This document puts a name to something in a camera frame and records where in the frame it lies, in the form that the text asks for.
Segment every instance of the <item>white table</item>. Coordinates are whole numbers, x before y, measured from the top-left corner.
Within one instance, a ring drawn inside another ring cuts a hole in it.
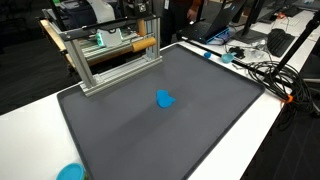
[[[304,30],[307,23],[305,19],[310,19],[312,13],[303,12],[297,17],[303,19],[296,27],[288,28],[288,32],[293,35],[298,35]],[[285,28],[280,22],[276,22],[274,27]],[[268,33],[270,28],[271,25],[260,23],[254,27],[255,30],[265,33]],[[313,35],[314,40],[307,40],[301,46],[290,60],[290,65],[297,70],[301,69],[315,45],[318,34]],[[201,55],[204,53],[188,43],[183,42],[181,45]],[[224,52],[223,47],[206,47],[219,53]],[[231,64],[222,64],[218,57],[210,59],[245,75],[244,70],[236,70]],[[57,93],[0,116],[1,179],[54,180],[67,164],[81,163],[56,95]],[[211,151],[190,179],[239,179],[280,110],[280,101],[271,93],[265,92],[261,95]]]

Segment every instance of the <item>blue object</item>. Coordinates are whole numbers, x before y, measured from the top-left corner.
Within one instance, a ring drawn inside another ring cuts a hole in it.
[[[169,96],[169,92],[166,90],[158,90],[157,91],[157,103],[161,108],[167,108],[174,103],[176,99]]]
[[[234,59],[234,56],[236,55],[237,53],[233,52],[233,53],[228,53],[228,54],[224,54],[221,56],[221,60],[222,62],[224,63],[230,63],[231,61],[233,61]]]
[[[205,52],[203,55],[205,58],[210,58],[211,57],[211,53],[210,52]]]
[[[84,180],[85,172],[81,164],[72,163],[64,167],[57,176],[57,180]]]

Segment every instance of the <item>machine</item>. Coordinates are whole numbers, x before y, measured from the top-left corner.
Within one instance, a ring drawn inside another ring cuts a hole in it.
[[[86,96],[91,96],[161,62],[160,18],[150,13],[149,0],[122,1],[122,12],[127,12],[128,16],[120,19],[115,19],[112,7],[105,0],[88,2],[94,10],[97,23],[71,30],[61,28],[55,7],[52,10],[43,10],[50,26],[64,43],[82,79],[80,86]],[[135,24],[139,26],[138,32],[121,30]],[[90,70],[90,64],[144,49],[145,55],[109,71],[92,74]]]

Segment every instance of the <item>laptop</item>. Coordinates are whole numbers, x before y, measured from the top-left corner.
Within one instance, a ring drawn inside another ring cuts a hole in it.
[[[208,44],[217,35],[227,31],[229,22],[231,22],[245,2],[246,0],[226,2],[212,23],[199,21],[178,31],[178,34],[202,44]]]

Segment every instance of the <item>cable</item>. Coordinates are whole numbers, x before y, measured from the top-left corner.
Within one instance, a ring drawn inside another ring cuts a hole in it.
[[[254,69],[254,71],[248,71],[249,76],[264,85],[266,89],[279,97],[281,102],[285,104],[281,113],[287,114],[278,123],[279,130],[283,131],[289,127],[298,110],[314,112],[315,107],[308,85],[292,66],[286,65],[281,71],[276,72],[276,76],[272,76],[272,72],[276,70],[278,64],[279,62],[264,61],[247,65]],[[258,75],[258,70],[264,71],[265,76]],[[285,86],[290,88],[292,92],[289,93]]]
[[[286,33],[288,31],[288,26],[289,26],[289,17],[287,17],[288,23],[287,23],[287,27],[286,27]]]

